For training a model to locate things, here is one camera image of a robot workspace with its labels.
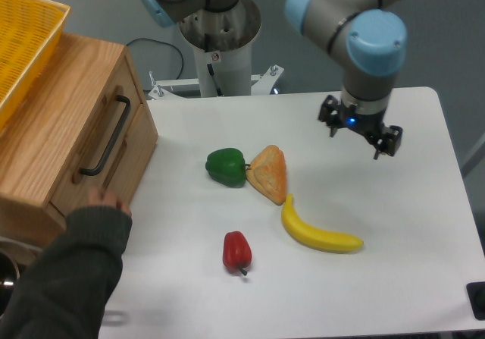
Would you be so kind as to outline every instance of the wooden drawer cabinet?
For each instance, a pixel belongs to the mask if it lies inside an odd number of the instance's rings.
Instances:
[[[157,138],[127,48],[63,34],[0,134],[0,236],[48,245],[91,186],[130,202]]]

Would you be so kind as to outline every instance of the yellow banana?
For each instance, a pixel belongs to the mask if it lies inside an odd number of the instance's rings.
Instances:
[[[364,242],[355,235],[338,231],[324,231],[305,223],[293,208],[293,195],[286,195],[281,210],[281,221],[286,231],[300,243],[318,250],[331,252],[352,252],[359,249]]]

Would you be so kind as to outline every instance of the yellow basket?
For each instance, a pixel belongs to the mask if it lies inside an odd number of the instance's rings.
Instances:
[[[52,56],[69,12],[50,0],[0,0],[0,131]]]

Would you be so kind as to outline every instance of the drawer handle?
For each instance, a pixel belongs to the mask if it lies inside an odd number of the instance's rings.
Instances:
[[[107,160],[109,159],[109,155],[111,154],[111,151],[113,150],[113,147],[116,144],[118,137],[121,134],[121,130],[123,130],[123,126],[128,119],[128,115],[130,114],[131,102],[126,96],[122,96],[122,95],[116,95],[116,100],[126,104],[123,110],[123,114],[121,114],[120,120],[116,124],[113,134],[111,135],[111,138],[108,141],[108,145],[106,146],[105,151],[103,152],[101,158],[99,159],[99,162],[96,165],[96,167],[81,168],[80,169],[81,174],[84,174],[86,176],[96,176],[97,174],[101,173],[101,171],[106,165]]]

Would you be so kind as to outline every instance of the black cable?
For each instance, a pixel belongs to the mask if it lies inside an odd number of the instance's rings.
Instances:
[[[140,37],[140,38],[132,39],[131,41],[129,41],[127,43],[127,47],[130,47],[132,44],[134,44],[135,42],[138,42],[138,41],[155,42],[155,43],[158,43],[159,45],[169,46],[172,49],[174,49],[175,51],[177,51],[178,54],[179,54],[179,56],[180,56],[180,62],[181,62],[182,65],[180,66],[179,74],[177,75],[177,77],[175,78],[175,80],[179,80],[180,79],[180,76],[182,75],[182,72],[183,72],[184,62],[183,62],[182,52],[180,51],[180,49],[178,47],[176,47],[175,45],[172,45],[171,43],[168,43],[168,42],[158,41],[156,39],[145,38],[145,37]],[[144,89],[143,91],[149,92],[149,91],[152,91],[152,90],[151,89],[148,89],[148,90],[147,89]]]

